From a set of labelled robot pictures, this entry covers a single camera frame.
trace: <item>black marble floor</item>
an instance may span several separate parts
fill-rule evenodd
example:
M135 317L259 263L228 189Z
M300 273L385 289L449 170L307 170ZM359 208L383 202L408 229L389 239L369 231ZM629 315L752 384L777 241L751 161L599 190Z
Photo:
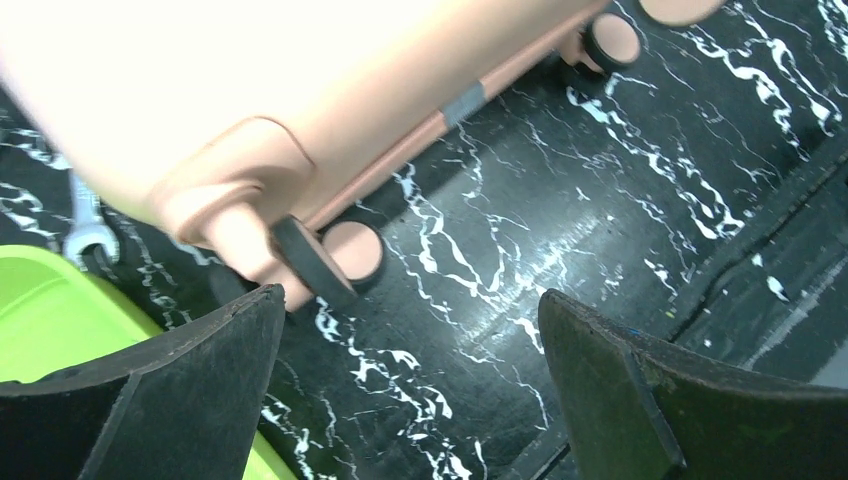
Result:
M543 62L347 216L379 225L384 278L292 315L263 433L305 478L497 478L559 422L536 328L558 288L664 336L697 262L756 215L848 108L840 0L731 2L644 47L587 100ZM58 250L67 163L9 102L0 242ZM210 252L109 212L113 281L166 328L215 307Z

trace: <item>gray tape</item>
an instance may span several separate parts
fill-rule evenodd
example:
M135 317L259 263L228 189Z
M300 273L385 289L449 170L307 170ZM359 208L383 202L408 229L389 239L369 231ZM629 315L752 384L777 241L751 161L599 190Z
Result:
M485 104L486 96L483 92L483 84L475 82L456 100L442 107L442 115L445 116L445 123L448 128L453 128Z

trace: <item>silver wrench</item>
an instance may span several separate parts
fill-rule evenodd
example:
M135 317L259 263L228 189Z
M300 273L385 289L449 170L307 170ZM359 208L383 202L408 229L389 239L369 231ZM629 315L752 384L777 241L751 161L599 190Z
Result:
M80 270L87 270L82 254L95 245L101 245L112 263L121 259L121 249L115 232L106 225L100 213L100 197L86 185L73 171L69 171L71 182L71 205L74 224L65 243L62 254L74 262Z

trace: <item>luggage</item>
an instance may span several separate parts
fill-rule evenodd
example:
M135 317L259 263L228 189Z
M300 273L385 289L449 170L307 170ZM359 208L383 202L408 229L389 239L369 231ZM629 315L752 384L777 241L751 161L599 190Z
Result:
M293 311L382 259L364 225L316 231L608 3L0 0L0 81L110 206Z

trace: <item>green container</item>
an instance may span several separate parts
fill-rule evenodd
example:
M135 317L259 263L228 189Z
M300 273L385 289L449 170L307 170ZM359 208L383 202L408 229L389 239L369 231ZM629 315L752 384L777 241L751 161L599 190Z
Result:
M0 382L34 382L162 333L110 283L53 252L0 246ZM295 480L257 432L246 480Z

